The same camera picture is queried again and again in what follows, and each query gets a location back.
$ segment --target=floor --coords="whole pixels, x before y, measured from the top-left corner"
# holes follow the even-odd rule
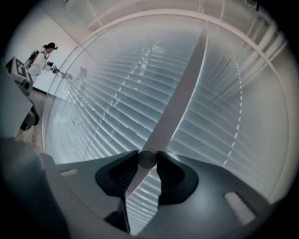
[[[40,121],[36,126],[31,127],[27,131],[22,131],[20,129],[16,139],[18,141],[31,144],[34,148],[37,149],[39,153],[43,153],[42,119],[43,119],[43,110],[44,110],[44,105],[45,105],[47,95],[37,90],[33,90],[30,98],[35,104],[36,110],[40,116]]]

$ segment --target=white shirt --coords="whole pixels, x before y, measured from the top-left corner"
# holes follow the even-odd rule
[[[38,76],[36,76],[36,75],[40,74],[43,70],[46,70],[46,71],[51,70],[51,67],[46,64],[47,59],[45,56],[47,56],[47,52],[46,52],[46,49],[43,48],[43,51],[41,51],[36,56],[33,63],[31,64],[31,66],[28,69],[28,72],[30,73],[33,82],[35,82],[37,80]]]

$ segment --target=woman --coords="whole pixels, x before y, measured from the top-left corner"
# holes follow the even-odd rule
[[[47,59],[50,53],[53,50],[57,50],[58,47],[55,46],[55,43],[51,42],[48,45],[44,45],[42,50],[38,53],[30,67],[28,68],[28,73],[31,77],[29,92],[32,92],[33,83],[37,80],[38,75],[41,74],[43,70],[50,71],[52,70],[51,66],[53,63],[47,62]]]

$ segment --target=person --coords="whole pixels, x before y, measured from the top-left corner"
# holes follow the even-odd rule
[[[51,42],[48,45],[44,45],[42,50],[38,53],[30,67],[28,68],[28,73],[30,77],[29,92],[32,92],[33,83],[37,80],[38,76],[43,70],[52,70],[53,63],[47,62],[49,55],[53,50],[57,49],[55,43]]]

